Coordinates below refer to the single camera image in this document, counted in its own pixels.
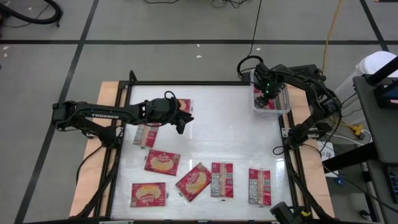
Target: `wooden board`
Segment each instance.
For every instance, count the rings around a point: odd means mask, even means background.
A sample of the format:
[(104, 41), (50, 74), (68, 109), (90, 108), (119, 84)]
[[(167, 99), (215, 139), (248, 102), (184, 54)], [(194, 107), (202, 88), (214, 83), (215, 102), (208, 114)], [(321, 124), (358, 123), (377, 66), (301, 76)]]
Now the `wooden board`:
[[(99, 92), (97, 104), (113, 106), (116, 100), (116, 93), (118, 90), (118, 82), (103, 82), (101, 90)], [(292, 113), (295, 124), (299, 124), (310, 116), (310, 110), (308, 108), (307, 97), (305, 92), (298, 88), (288, 86), (290, 103), (292, 105)], [(111, 124), (109, 119), (94, 119), (94, 122), (106, 126)], [(317, 147), (316, 140), (308, 140), (306, 144)], [(85, 157), (93, 152), (100, 146), (100, 142), (97, 139), (88, 140)], [(303, 161), (303, 168), (305, 173), (305, 179), (307, 181), (307, 187), (315, 200), (323, 207), (323, 209), (330, 216), (334, 217), (333, 207), (331, 205), (330, 195), (328, 186), (326, 184), (325, 174), (323, 172), (322, 162), (319, 154), (314, 152), (312, 149), (307, 147), (301, 147), (301, 157)], [(75, 196), (73, 199), (72, 208), (70, 215), (76, 215), (83, 207), (88, 203), (93, 194), (98, 188), (100, 181), (101, 169), (103, 165), (105, 150), (100, 150), (91, 159), (87, 160), (85, 165), (81, 168), (80, 178), (76, 187)], [(103, 206), (101, 207), (100, 215), (104, 215), (106, 208), (106, 201), (108, 198), (108, 191), (103, 196)]]

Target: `black floor line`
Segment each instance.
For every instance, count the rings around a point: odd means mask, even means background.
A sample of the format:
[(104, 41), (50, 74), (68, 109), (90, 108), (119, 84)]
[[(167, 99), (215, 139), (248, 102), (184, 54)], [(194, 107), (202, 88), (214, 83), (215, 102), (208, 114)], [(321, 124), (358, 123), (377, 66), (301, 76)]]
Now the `black floor line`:
[[(252, 40), (83, 40), (90, 45), (251, 44)], [(0, 44), (81, 44), (82, 40), (0, 40)], [(398, 45), (398, 40), (389, 40)], [(325, 45), (325, 40), (255, 40), (254, 44)], [(379, 40), (331, 40), (330, 45), (377, 45)]]
[(374, 34), (376, 35), (377, 40), (380, 42), (381, 49), (383, 49), (383, 51), (388, 51), (388, 47), (383, 39), (383, 36), (381, 35), (379, 28), (377, 27), (376, 21), (374, 20), (372, 13), (368, 5), (366, 4), (366, 1), (365, 0), (359, 0), (359, 1), (362, 5), (363, 11), (366, 14), (366, 17), (369, 20), (369, 23), (371, 24), (371, 27), (373, 29)]
[[(94, 0), (93, 5), (91, 6), (90, 13), (88, 14), (88, 18), (85, 24), (85, 28), (83, 29), (83, 33), (80, 38), (80, 42), (78, 44), (78, 47), (76, 48), (75, 55), (73, 56), (67, 77), (65, 79), (65, 83), (63, 84), (62, 91), (60, 94), (60, 97), (58, 99), (58, 102), (63, 102), (65, 101), (65, 98), (67, 97), (67, 93), (70, 87), (70, 84), (72, 82), (73, 75), (75, 74), (76, 66), (79, 61), (81, 51), (83, 50), (84, 46), (84, 40), (87, 38), (88, 35), (88, 30), (90, 28), (91, 22), (93, 21), (94, 13), (96, 11), (97, 5), (98, 5), (99, 0)], [(28, 183), (28, 186), (26, 188), (24, 198), (22, 199), (21, 205), (18, 209), (18, 213), (15, 219), (16, 224), (23, 223), (25, 220), (25, 216), (27, 213), (27, 210), (29, 208), (30, 201), (32, 200), (34, 190), (36, 188), (37, 182), (39, 181), (40, 173), (42, 171), (43, 165), (45, 158), (47, 157), (47, 153), (50, 148), (50, 144), (53, 138), (55, 132), (55, 128), (53, 125), (50, 124), (47, 134), (45, 136), (42, 148), (39, 153), (39, 157), (37, 158), (32, 176), (30, 177), (30, 181)]]

